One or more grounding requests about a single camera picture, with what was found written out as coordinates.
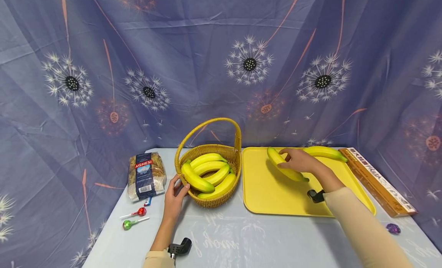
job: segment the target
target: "green lollipop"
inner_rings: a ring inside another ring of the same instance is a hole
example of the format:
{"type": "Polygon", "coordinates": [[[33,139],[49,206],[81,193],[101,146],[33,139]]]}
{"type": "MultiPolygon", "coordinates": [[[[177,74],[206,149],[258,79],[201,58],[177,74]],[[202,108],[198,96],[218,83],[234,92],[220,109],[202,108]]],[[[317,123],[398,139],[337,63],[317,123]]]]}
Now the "green lollipop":
{"type": "Polygon", "coordinates": [[[133,225],[138,224],[139,222],[147,220],[147,219],[149,219],[149,218],[146,217],[146,218],[138,219],[138,220],[135,220],[135,221],[125,220],[123,222],[123,228],[124,228],[124,230],[130,230],[130,228],[132,228],[133,225]]]}

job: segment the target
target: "label on pasta bag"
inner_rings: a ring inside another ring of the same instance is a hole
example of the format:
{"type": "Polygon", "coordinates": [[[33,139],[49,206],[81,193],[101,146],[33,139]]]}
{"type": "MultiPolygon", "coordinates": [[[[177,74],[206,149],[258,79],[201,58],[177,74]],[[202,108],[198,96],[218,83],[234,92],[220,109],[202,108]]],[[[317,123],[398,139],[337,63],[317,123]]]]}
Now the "label on pasta bag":
{"type": "Polygon", "coordinates": [[[137,155],[135,160],[135,192],[138,198],[156,195],[152,174],[152,153],[137,155]]]}

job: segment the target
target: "hand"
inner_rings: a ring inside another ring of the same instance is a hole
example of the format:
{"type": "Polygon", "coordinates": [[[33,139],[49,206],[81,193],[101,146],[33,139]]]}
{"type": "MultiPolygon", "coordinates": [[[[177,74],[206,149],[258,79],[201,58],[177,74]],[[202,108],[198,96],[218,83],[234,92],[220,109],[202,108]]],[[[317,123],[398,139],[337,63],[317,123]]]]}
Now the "hand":
{"type": "Polygon", "coordinates": [[[285,153],[287,153],[285,157],[285,161],[287,162],[278,164],[279,168],[293,169],[297,172],[314,173],[317,169],[325,167],[322,162],[301,149],[285,148],[279,152],[281,155],[285,153]]]}
{"type": "Polygon", "coordinates": [[[164,222],[176,223],[178,216],[180,215],[181,208],[183,207],[184,196],[186,196],[187,192],[189,191],[189,184],[186,184],[186,186],[180,190],[183,183],[179,181],[177,184],[179,179],[180,176],[175,175],[175,177],[169,182],[169,187],[165,195],[165,212],[163,214],[164,222]]]}

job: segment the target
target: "basket handle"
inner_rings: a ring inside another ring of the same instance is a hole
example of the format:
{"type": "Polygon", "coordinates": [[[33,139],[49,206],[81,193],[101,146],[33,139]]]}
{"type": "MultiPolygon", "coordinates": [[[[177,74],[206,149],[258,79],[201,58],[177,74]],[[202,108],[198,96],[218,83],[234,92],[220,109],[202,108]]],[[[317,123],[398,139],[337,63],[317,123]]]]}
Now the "basket handle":
{"type": "Polygon", "coordinates": [[[241,128],[239,128],[238,123],[235,122],[235,120],[226,118],[226,117],[218,117],[209,119],[206,122],[201,123],[200,125],[196,126],[195,129],[193,129],[187,136],[183,139],[183,141],[180,143],[180,146],[178,146],[178,149],[175,153],[175,169],[178,174],[181,175],[181,167],[180,167],[180,154],[181,150],[183,149],[186,142],[189,140],[189,138],[195,134],[196,131],[203,128],[204,126],[216,122],[216,121],[227,121],[232,123],[235,126],[235,149],[238,150],[238,152],[241,152],[241,128]]]}

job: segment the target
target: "wicker basket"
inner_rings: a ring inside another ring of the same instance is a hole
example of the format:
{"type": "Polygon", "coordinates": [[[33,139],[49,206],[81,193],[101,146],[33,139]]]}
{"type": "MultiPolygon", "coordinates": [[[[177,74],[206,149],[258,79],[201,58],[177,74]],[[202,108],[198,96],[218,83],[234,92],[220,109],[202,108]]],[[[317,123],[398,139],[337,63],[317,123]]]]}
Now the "wicker basket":
{"type": "MultiPolygon", "coordinates": [[[[194,199],[196,204],[200,205],[201,207],[206,208],[214,208],[218,207],[222,204],[224,204],[226,201],[230,199],[233,192],[236,189],[236,186],[238,185],[239,177],[241,176],[241,129],[239,128],[238,124],[229,118],[225,117],[219,117],[215,119],[207,120],[204,123],[201,123],[198,125],[195,129],[193,129],[181,142],[180,146],[178,146],[178,149],[175,154],[175,169],[178,175],[180,175],[181,181],[183,184],[187,184],[187,181],[183,177],[183,174],[181,173],[181,166],[183,163],[185,163],[187,160],[195,160],[195,158],[207,154],[207,153],[218,153],[223,158],[225,158],[230,167],[233,169],[236,175],[236,181],[235,184],[233,184],[232,188],[225,193],[224,195],[214,198],[214,199],[200,199],[197,197],[197,195],[200,193],[197,190],[193,190],[192,188],[189,189],[189,195],[194,199]],[[231,146],[225,146],[220,144],[205,144],[196,146],[195,148],[190,149],[187,151],[181,158],[181,150],[183,149],[183,146],[186,144],[187,140],[199,129],[203,128],[207,124],[210,124],[212,122],[216,121],[228,121],[231,122],[233,125],[235,125],[235,147],[231,146]]],[[[213,175],[215,172],[209,172],[203,175],[203,177],[209,177],[210,175],[213,175]]]]}

